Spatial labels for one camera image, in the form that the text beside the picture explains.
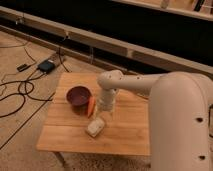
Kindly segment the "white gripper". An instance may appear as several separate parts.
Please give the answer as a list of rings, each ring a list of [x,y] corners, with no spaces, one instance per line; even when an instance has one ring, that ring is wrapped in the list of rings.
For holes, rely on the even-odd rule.
[[[110,112],[113,111],[115,100],[116,100],[117,91],[114,89],[105,90],[102,89],[99,93],[98,100],[97,100],[97,106],[99,111],[108,111],[105,112],[104,118],[106,121],[112,120],[112,114]],[[93,119],[97,119],[99,116],[99,111],[94,111],[94,117]]]

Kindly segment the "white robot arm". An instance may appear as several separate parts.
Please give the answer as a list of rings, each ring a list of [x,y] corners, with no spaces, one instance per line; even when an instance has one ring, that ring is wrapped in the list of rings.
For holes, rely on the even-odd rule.
[[[210,154],[209,109],[213,80],[188,72],[125,75],[101,73],[99,109],[115,104],[119,89],[148,96],[151,171],[213,171]]]

